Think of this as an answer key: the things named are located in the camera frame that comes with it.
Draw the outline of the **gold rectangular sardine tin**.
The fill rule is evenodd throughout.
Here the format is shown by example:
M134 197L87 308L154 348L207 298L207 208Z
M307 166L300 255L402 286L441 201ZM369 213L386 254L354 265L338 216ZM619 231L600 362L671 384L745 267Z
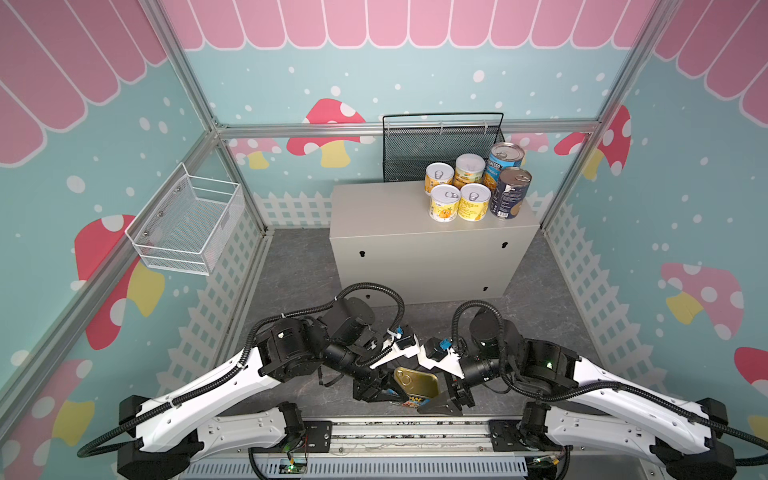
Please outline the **gold rectangular sardine tin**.
M439 381L434 374L398 367L394 378L407 395L403 402L405 407L418 408L440 394Z

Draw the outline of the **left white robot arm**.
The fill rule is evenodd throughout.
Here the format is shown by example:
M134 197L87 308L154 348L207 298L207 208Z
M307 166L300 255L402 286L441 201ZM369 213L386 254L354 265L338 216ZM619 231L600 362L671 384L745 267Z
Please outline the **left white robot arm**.
M386 365L392 348L360 353L355 345L375 320L370 306L354 297L358 290L394 300L397 310L389 332L399 334L403 298L377 283L350 285L325 304L258 321L239 354L176 391L155 399L124 399L118 426L82 446L78 457L116 453L118 473L127 479L170 479L209 447L199 431L205 423L248 397L321 367L352 378L352 396L358 401L406 401Z

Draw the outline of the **dark navy label can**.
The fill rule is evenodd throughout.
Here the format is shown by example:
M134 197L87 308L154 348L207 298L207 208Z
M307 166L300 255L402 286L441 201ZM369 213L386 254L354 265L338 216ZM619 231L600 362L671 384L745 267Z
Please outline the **dark navy label can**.
M532 174L527 170L508 167L502 170L490 199L490 212L500 219L515 218L527 195Z

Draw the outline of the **yellow can white lid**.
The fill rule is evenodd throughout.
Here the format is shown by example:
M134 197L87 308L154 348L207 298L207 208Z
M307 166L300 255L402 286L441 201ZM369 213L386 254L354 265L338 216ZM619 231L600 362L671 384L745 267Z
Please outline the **yellow can white lid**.
M452 185L454 168L443 162L434 162L425 169L424 191L430 195L432 190L439 185Z
M489 208L491 192L482 183L468 183L460 189L458 217L471 222L482 220Z
M455 162L453 185L461 190L467 184L481 183L485 168L486 161L480 155L459 155Z
M435 186L430 192L429 216L441 223L453 221L458 214L461 194L458 188L449 184Z

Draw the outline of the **yellow can white lid front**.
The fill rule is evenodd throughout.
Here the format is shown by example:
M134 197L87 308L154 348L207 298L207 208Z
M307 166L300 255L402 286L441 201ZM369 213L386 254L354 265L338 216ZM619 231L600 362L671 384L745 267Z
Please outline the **yellow can white lid front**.
M471 222L482 220L489 208L491 192L482 183L468 183L460 189L458 217Z

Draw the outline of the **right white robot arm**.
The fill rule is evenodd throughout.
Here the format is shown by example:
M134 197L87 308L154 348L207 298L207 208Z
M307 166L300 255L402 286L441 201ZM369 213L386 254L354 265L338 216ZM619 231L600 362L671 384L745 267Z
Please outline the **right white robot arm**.
M486 301L462 303L450 337L422 343L417 358L442 370L447 384L421 412L458 415L473 406L473 388L500 379L528 400L512 438L531 450L588 446L633 455L674 479L731 479L738 468L767 463L766 454L738 458L723 442L729 436L767 447L729 426L721 402L662 395L558 344L525 338Z

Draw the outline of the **blue Progresso soup can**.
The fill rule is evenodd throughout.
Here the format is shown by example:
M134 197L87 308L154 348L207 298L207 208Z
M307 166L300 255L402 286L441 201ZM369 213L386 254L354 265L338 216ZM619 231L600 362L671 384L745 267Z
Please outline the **blue Progresso soup can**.
M525 159L525 150L512 142L499 142L491 147L483 181L496 181L505 168L520 167Z

